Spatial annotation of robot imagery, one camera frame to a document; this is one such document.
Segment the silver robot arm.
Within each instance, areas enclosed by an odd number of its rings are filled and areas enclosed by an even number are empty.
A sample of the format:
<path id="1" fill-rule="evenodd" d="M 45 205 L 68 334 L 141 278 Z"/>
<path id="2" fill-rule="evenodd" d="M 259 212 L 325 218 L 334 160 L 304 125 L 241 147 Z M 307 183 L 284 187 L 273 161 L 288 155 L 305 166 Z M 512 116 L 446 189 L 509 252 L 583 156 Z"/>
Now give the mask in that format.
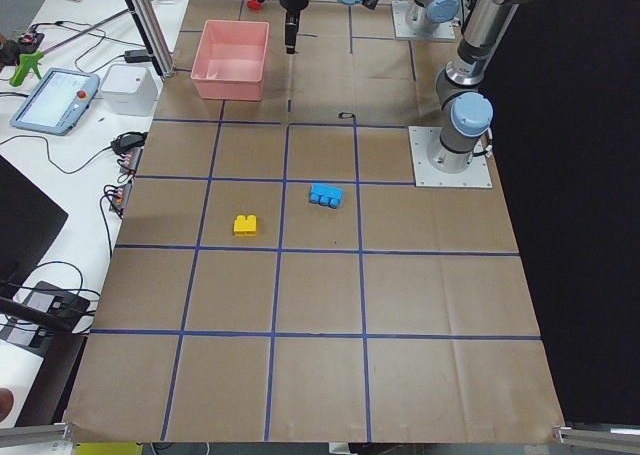
<path id="1" fill-rule="evenodd" d="M 373 10 L 379 0 L 337 0 Z M 436 93 L 444 116 L 440 134 L 427 148 L 427 159 L 437 170 L 457 174 L 480 156 L 474 148 L 490 132 L 493 108 L 477 93 L 488 60 L 500 42 L 517 6 L 531 0 L 476 0 L 462 31 L 456 56 L 436 78 Z"/>
<path id="2" fill-rule="evenodd" d="M 444 23 L 455 21 L 462 27 L 471 14 L 475 0 L 413 0 L 405 15 L 407 24 L 416 32 L 434 34 Z"/>

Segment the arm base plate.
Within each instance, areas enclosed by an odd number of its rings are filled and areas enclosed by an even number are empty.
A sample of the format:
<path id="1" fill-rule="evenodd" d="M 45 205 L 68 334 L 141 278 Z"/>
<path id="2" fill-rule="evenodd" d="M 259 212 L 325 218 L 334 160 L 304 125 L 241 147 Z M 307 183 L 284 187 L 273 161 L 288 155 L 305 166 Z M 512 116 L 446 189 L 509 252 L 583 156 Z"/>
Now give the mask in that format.
<path id="1" fill-rule="evenodd" d="M 394 1 L 392 16 L 397 40 L 453 42 L 456 38 L 452 21 L 460 11 L 460 0 Z"/>
<path id="2" fill-rule="evenodd" d="M 414 183 L 419 188 L 491 189 L 493 183 L 480 141 L 472 152 L 457 154 L 440 140 L 440 127 L 409 126 Z"/>

